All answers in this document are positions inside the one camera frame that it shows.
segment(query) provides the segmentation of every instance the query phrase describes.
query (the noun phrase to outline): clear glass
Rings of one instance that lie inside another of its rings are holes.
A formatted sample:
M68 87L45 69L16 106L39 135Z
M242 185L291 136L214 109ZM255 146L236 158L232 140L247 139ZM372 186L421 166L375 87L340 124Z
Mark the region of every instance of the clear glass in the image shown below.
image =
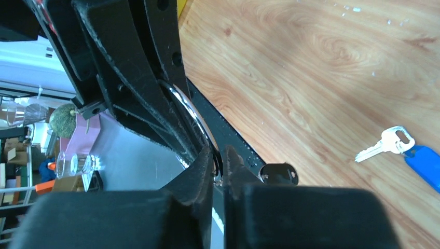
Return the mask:
M68 156L64 151L58 154L56 175L57 178L88 174L95 170L102 170L99 157L88 154L73 154Z
M6 110L6 121L9 127L16 127L24 123L25 107L15 103L14 101L8 101Z

